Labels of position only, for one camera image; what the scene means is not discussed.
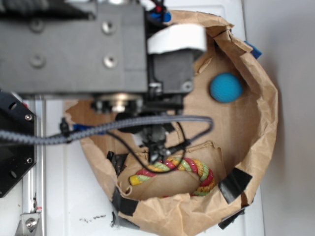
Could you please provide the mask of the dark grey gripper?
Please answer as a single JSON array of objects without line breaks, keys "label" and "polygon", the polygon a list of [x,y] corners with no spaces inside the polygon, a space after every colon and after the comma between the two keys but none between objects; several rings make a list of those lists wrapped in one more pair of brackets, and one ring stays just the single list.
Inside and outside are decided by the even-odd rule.
[{"label": "dark grey gripper", "polygon": [[148,39],[150,83],[163,95],[193,90],[193,64],[206,53],[206,30],[198,24],[173,24]]}]

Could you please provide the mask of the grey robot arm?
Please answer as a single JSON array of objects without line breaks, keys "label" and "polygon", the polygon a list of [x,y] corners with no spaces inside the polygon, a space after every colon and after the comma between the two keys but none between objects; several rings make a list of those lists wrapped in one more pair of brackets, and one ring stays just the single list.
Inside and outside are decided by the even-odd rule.
[{"label": "grey robot arm", "polygon": [[165,25],[136,1],[3,0],[0,87],[22,97],[187,94],[205,29]]}]

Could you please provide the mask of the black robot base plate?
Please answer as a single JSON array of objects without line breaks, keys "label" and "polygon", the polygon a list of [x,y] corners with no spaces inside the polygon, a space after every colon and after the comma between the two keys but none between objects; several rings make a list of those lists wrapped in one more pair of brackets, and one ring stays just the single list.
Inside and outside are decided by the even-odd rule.
[{"label": "black robot base plate", "polygon": [[[34,134],[34,113],[14,95],[0,92],[0,128]],[[32,168],[34,146],[0,142],[0,196],[5,197]]]}]

